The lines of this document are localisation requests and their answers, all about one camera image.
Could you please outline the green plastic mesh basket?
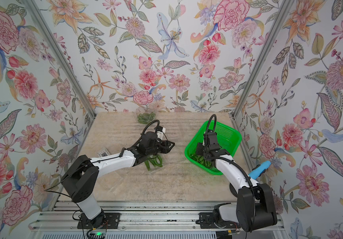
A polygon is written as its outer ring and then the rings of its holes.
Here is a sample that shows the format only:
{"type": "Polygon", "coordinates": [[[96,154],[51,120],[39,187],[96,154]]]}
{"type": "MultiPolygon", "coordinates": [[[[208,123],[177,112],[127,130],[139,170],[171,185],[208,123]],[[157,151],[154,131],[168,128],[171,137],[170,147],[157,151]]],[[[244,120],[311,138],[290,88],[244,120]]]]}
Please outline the green plastic mesh basket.
{"type": "Polygon", "coordinates": [[[186,146],[185,157],[212,175],[223,173],[215,166],[214,156],[234,156],[242,141],[241,134],[223,123],[208,120],[186,146]]]}

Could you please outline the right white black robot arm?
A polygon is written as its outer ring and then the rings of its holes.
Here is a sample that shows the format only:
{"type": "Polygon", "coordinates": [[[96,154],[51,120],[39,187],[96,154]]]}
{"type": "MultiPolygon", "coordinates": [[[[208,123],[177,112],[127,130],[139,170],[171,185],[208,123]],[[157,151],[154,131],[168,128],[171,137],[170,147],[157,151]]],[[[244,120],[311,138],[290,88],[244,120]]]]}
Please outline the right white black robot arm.
{"type": "Polygon", "coordinates": [[[215,131],[217,116],[213,114],[203,134],[203,142],[197,144],[196,155],[218,169],[228,179],[236,193],[237,203],[224,203],[214,207],[213,222],[219,228],[226,223],[240,226],[245,232],[274,226],[278,223],[273,192],[267,184],[261,184],[257,178],[271,165],[262,163],[250,173],[237,164],[230,153],[220,146],[215,131]]]}

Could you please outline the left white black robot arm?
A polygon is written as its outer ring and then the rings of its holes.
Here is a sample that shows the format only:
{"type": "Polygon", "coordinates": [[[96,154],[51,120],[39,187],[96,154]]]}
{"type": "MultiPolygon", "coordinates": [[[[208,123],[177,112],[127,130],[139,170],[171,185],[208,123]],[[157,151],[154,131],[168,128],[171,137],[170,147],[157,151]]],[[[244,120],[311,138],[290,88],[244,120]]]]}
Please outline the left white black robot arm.
{"type": "Polygon", "coordinates": [[[91,223],[102,225],[106,222],[103,209],[97,203],[93,190],[98,178],[119,169],[130,168],[144,163],[150,156],[168,154],[175,143],[169,141],[159,120],[150,122],[140,138],[128,148],[114,155],[89,158],[79,156],[61,179],[61,185],[91,223]]]}

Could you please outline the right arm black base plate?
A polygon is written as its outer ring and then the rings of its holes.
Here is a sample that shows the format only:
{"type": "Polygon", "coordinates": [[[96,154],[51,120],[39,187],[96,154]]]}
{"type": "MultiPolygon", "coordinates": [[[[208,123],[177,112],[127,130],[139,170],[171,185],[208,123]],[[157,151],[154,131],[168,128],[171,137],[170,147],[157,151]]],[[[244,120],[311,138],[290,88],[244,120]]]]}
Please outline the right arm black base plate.
{"type": "Polygon", "coordinates": [[[200,229],[235,230],[240,228],[238,223],[223,221],[219,219],[219,216],[214,215],[213,212],[199,213],[199,218],[195,223],[200,226],[200,229]]]}

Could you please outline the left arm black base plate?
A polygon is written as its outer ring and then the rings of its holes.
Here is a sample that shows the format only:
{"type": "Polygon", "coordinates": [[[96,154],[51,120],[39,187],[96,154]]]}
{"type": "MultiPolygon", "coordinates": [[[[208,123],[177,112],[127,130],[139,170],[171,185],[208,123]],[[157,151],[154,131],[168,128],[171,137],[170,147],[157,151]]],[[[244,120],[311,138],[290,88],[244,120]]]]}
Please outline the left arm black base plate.
{"type": "Polygon", "coordinates": [[[82,213],[78,222],[78,229],[118,229],[120,222],[120,213],[105,213],[103,216],[101,213],[94,219],[88,219],[87,216],[82,213]]]}

